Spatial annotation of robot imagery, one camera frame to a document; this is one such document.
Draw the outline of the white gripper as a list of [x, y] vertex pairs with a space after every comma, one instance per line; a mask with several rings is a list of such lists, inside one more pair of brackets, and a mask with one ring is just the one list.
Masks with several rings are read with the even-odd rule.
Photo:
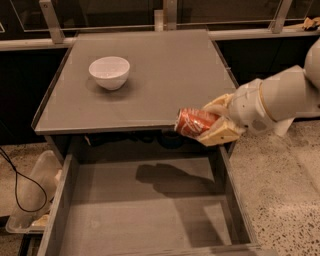
[[254, 135], [271, 131], [275, 122], [267, 114], [262, 100], [262, 80], [240, 86], [234, 94], [224, 94], [207, 103], [204, 111], [220, 117], [196, 140], [206, 147], [238, 140], [245, 129]]

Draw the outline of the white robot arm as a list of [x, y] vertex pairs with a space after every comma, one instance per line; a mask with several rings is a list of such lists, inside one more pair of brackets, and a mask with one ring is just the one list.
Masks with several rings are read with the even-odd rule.
[[206, 104], [218, 120], [197, 137], [205, 146], [235, 141], [245, 133], [283, 136], [296, 118], [320, 116], [320, 39], [308, 50], [304, 65], [266, 79], [255, 79], [232, 94]]

